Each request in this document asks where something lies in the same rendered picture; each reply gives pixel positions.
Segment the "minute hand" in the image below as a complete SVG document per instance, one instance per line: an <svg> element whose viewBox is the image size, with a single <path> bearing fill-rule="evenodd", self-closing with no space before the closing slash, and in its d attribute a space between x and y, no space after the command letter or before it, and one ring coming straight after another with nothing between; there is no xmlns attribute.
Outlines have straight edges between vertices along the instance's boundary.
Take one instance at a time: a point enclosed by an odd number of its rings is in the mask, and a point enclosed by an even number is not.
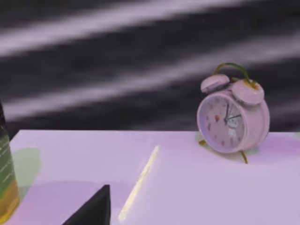
<svg viewBox="0 0 300 225"><path fill-rule="evenodd" d="M229 117L229 118L227 118L226 120L231 120L231 119L237 118L237 117L239 117L239 116L241 116L241 114L236 115L236 116Z"/></svg>

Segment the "table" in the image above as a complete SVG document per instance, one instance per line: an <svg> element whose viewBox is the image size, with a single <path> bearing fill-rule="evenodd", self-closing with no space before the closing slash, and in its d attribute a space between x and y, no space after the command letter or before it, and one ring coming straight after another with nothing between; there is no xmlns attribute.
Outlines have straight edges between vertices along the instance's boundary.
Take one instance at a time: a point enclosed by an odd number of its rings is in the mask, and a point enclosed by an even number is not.
<svg viewBox="0 0 300 225"><path fill-rule="evenodd" d="M7 225L61 225L104 184L111 185L111 224L120 224L118 213L157 145L122 224L300 224L299 134L270 133L246 153L248 165L197 139L195 132L22 130L11 148L25 197Z"/></svg>

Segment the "yellow liquid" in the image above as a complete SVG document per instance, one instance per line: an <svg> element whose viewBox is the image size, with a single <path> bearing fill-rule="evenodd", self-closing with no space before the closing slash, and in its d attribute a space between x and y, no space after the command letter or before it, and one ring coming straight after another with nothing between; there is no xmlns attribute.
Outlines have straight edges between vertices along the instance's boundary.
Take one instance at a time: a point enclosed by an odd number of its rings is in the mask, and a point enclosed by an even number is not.
<svg viewBox="0 0 300 225"><path fill-rule="evenodd" d="M16 180L4 191L0 199L0 224L5 223L14 213L20 203L20 195Z"/></svg>

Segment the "black and white striped fabric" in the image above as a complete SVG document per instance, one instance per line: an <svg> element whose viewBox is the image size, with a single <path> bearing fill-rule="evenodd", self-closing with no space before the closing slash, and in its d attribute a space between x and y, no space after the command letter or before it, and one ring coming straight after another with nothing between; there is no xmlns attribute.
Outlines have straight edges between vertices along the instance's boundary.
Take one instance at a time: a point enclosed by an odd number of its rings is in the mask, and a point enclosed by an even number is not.
<svg viewBox="0 0 300 225"><path fill-rule="evenodd" d="M271 131L300 128L298 0L27 1L0 9L11 133L196 130L201 81L223 61L265 88Z"/></svg>

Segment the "pink alarm clock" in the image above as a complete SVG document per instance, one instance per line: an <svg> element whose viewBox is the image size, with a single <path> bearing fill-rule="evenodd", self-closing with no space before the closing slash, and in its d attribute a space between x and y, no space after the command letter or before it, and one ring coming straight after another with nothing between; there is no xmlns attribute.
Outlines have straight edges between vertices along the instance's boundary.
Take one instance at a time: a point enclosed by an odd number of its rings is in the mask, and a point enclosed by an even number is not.
<svg viewBox="0 0 300 225"><path fill-rule="evenodd" d="M223 66L240 69L245 79L230 82L216 74ZM219 153L234 153L257 147L267 136L270 113L264 90L234 63L220 64L201 84L208 96L200 103L197 124L204 141Z"/></svg>

